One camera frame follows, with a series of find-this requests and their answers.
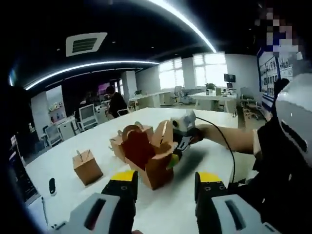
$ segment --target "open cardboard box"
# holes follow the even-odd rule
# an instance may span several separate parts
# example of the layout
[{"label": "open cardboard box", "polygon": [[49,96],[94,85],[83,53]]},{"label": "open cardboard box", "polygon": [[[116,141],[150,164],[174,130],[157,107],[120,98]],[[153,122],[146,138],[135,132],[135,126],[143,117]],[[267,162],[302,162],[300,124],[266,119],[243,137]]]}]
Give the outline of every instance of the open cardboard box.
[{"label": "open cardboard box", "polygon": [[[142,125],[140,122],[135,122],[135,125],[138,126],[142,132],[145,132],[147,134],[149,141],[152,140],[152,136],[154,134],[152,126]],[[126,162],[125,155],[121,146],[121,144],[123,143],[121,130],[118,131],[118,135],[116,137],[110,139],[110,143],[115,153],[115,156],[118,157],[121,161]]]},{"label": "open cardboard box", "polygon": [[127,126],[121,139],[125,162],[139,172],[146,186],[155,190],[173,179],[173,169],[167,166],[177,143],[173,142],[173,126],[169,120],[158,125],[150,140],[146,131],[137,125]]}]

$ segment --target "wire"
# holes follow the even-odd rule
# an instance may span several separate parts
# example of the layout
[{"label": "wire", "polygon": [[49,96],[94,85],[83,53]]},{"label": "wire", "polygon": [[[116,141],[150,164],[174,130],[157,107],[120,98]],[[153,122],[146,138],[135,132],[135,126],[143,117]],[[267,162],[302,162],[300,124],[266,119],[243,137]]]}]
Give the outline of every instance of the wire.
[{"label": "wire", "polygon": [[227,144],[227,146],[228,146],[228,148],[229,148],[229,150],[230,150],[230,152],[231,152],[232,159],[233,159],[233,178],[232,178],[232,183],[234,183],[234,177],[235,177],[235,158],[234,158],[233,151],[232,151],[232,149],[230,148],[230,145],[229,145],[228,141],[226,140],[225,136],[223,135],[223,132],[222,132],[222,131],[220,130],[220,128],[219,128],[218,126],[216,126],[214,123],[212,123],[212,122],[210,122],[210,121],[208,121],[208,120],[205,120],[205,119],[203,119],[203,118],[199,118],[199,117],[196,117],[196,118],[198,118],[198,119],[200,119],[200,120],[202,120],[202,121],[205,121],[205,122],[207,122],[207,123],[212,124],[214,127],[216,127],[216,128],[219,130],[219,132],[220,132],[221,135],[223,136],[223,138],[224,138],[224,140],[225,140],[225,143]]}]

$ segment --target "black remote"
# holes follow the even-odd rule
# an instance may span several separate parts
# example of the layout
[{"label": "black remote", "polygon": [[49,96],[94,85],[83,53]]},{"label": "black remote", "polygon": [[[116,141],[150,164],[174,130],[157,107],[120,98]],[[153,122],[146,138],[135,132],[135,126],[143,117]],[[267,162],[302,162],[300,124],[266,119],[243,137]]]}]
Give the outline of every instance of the black remote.
[{"label": "black remote", "polygon": [[51,178],[50,181],[49,181],[49,190],[50,190],[51,196],[54,196],[55,194],[57,194],[57,189],[55,187],[55,180],[54,180],[54,178]]}]

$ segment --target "brown paper box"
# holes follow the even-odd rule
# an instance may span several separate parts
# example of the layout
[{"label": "brown paper box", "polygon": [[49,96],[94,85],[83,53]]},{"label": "brown paper box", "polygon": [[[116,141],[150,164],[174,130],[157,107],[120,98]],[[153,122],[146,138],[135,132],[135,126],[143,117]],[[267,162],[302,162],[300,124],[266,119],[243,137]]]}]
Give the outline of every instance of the brown paper box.
[{"label": "brown paper box", "polygon": [[116,136],[113,137],[109,140],[111,142],[112,149],[115,153],[115,156],[120,158],[121,161],[125,162],[125,155],[123,153],[122,149],[122,137],[121,136]]},{"label": "brown paper box", "polygon": [[[135,122],[135,125],[138,126],[143,132],[147,134],[148,140],[151,141],[154,130],[152,126],[149,125],[142,125],[139,122]],[[121,161],[126,162],[125,160],[125,154],[122,149],[122,137],[121,137],[121,131],[118,133],[118,136],[111,138],[109,141],[111,143],[112,149],[115,153],[115,156],[118,157]]]},{"label": "brown paper box", "polygon": [[73,165],[74,171],[85,186],[95,182],[103,176],[103,172],[90,150],[84,151],[73,157]]},{"label": "brown paper box", "polygon": [[135,125],[127,126],[123,130],[122,138],[125,162],[131,169],[139,172],[147,187],[155,190],[173,179],[173,169],[167,169],[167,165],[177,143],[173,142],[173,127],[170,121],[161,122],[151,140],[146,132]]}]

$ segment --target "black ceiling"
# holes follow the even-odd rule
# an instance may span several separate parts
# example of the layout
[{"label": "black ceiling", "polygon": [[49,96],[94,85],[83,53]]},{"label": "black ceiling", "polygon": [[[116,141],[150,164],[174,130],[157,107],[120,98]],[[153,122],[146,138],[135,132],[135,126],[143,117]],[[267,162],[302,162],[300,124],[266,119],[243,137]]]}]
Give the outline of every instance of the black ceiling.
[{"label": "black ceiling", "polygon": [[[206,36],[218,51],[256,54],[254,20],[257,4],[252,0],[169,1]],[[12,79],[25,86],[54,71],[70,66],[110,60],[161,62],[211,51],[180,19],[148,0],[54,0],[16,3],[10,40]],[[66,57],[68,36],[107,32],[97,52]],[[72,71],[41,84],[94,70],[149,65],[105,65]]]}]

